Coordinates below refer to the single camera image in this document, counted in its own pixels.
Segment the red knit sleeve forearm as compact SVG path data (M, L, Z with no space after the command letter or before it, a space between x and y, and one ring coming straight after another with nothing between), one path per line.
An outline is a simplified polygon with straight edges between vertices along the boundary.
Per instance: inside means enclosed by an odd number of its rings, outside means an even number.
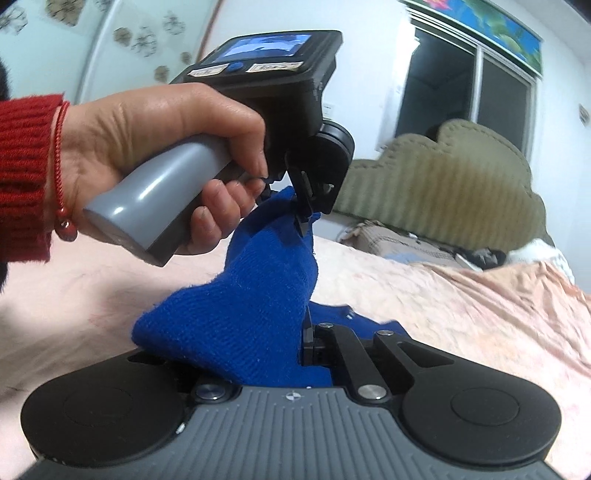
M61 95L1 103L1 261L50 258L50 153Z

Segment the person's left hand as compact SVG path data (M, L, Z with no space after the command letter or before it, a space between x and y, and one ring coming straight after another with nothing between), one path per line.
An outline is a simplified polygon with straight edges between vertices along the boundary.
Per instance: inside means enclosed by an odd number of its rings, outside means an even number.
M267 176L266 126L256 112L204 84L161 85L74 105L61 124L63 202L78 231L108 239L83 213L97 195L168 146L205 133L229 142L232 159L252 177L246 183L208 182L190 218L190 236L179 255L213 250L249 214Z

